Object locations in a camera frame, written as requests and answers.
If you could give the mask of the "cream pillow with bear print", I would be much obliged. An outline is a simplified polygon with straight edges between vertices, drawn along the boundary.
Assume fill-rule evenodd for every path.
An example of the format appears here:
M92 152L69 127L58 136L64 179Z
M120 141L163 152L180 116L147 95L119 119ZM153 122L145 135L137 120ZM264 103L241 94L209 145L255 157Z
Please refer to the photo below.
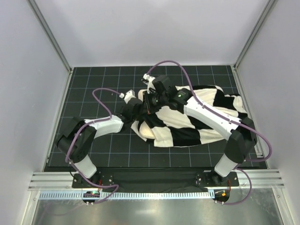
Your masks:
M140 125L139 133L143 138L152 139L152 140L156 138L152 129L145 122L143 122Z

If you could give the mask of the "black white checkered pillowcase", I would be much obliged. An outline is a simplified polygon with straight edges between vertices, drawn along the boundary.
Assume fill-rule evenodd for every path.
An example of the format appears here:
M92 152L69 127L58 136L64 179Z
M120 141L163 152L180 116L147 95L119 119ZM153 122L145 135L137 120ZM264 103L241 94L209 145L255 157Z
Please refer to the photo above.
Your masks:
M248 116L239 94L225 94L223 89L215 85L193 86L195 94L207 104L218 110L243 120ZM139 133L140 125L145 122L153 131L155 139L143 138ZM217 142L222 135L207 124L193 117L182 114L168 106L158 112L146 115L142 121L135 121L131 129L145 142L159 148L183 148Z

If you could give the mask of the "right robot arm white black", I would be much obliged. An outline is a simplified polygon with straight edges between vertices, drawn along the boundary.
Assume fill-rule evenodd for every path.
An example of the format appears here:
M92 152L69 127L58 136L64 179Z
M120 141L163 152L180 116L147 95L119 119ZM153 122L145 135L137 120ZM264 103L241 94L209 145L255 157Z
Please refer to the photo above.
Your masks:
M226 183L229 173L257 142L254 123L241 97L226 95L217 86L176 86L165 75L144 74L142 81L147 88L138 94L145 104L138 134L161 148L225 140L224 153L211 172L211 180L217 186Z

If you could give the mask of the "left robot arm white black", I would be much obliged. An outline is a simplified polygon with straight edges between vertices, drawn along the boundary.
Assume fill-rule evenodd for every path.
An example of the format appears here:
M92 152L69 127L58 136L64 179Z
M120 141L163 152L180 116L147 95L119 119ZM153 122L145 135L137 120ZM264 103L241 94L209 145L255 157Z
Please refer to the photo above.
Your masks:
M88 156L93 141L98 137L128 129L145 112L145 104L134 97L116 115L96 120L73 117L57 138L56 147L66 155L67 162L83 175L83 183L94 188L99 183L99 176L96 174L96 166Z

